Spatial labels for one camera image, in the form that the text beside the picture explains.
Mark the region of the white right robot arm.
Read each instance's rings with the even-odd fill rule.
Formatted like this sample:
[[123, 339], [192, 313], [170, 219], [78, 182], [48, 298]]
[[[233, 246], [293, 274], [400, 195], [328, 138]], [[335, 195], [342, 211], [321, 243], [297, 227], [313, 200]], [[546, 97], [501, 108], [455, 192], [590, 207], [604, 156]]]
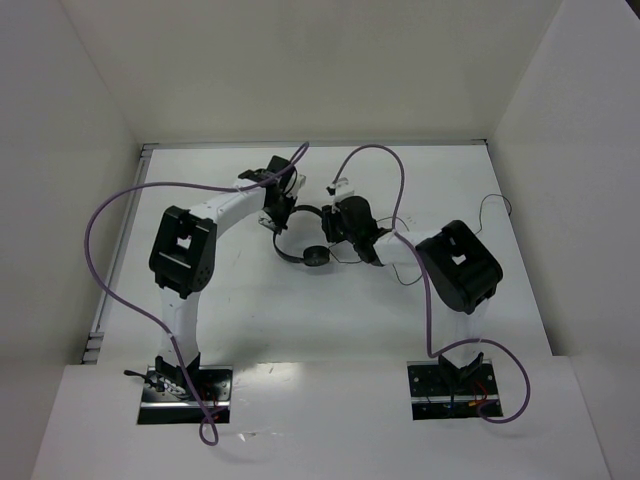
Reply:
[[453, 343], [428, 356], [438, 361], [441, 387], [451, 395], [469, 387], [479, 373], [483, 352], [480, 321], [503, 279], [497, 259], [461, 220], [453, 220], [433, 234], [398, 233], [383, 228], [360, 196], [321, 209], [322, 230], [332, 244], [348, 242], [361, 261], [384, 266], [416, 265], [427, 282], [456, 315]]

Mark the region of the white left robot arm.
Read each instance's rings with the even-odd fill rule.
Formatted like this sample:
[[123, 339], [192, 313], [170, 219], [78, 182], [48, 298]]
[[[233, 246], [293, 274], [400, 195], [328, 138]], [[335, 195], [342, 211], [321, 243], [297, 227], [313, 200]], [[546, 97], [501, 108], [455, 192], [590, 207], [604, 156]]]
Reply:
[[171, 206], [161, 218], [149, 266], [160, 288], [161, 321], [170, 333], [161, 340], [155, 372], [179, 398], [192, 397], [201, 386], [198, 305], [214, 274], [217, 241], [255, 213], [263, 226], [281, 232], [306, 182], [293, 169], [258, 185], [274, 173], [271, 167], [247, 170], [228, 191], [187, 209]]

